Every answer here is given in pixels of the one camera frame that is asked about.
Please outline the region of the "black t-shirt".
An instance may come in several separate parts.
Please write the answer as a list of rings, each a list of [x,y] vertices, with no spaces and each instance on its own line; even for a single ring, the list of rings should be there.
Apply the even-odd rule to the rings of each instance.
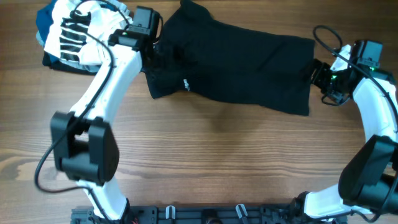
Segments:
[[[309,114],[314,41],[224,24],[182,1],[157,44],[174,47],[174,67],[145,73],[153,98],[190,91],[226,103]]]

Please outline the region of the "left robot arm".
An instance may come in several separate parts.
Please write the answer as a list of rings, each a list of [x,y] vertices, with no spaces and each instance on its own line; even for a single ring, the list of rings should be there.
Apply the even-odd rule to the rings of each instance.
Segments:
[[[152,8],[139,6],[132,24],[112,31],[105,61],[83,97],[68,113],[56,112],[50,123],[55,167],[76,182],[92,203],[84,218],[72,223],[132,223],[129,200],[115,178],[119,149],[111,125],[135,77],[154,60],[157,29],[163,23]]]

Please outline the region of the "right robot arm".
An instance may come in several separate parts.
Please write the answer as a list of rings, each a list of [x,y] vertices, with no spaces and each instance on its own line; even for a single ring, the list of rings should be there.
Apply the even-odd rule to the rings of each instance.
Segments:
[[[321,64],[312,82],[325,98],[339,106],[354,100],[359,108],[366,142],[343,169],[339,182],[318,192],[305,192],[288,207],[289,217],[330,222],[342,216],[397,214],[397,101],[393,76],[381,70],[383,45],[357,40],[336,54],[332,66]]]

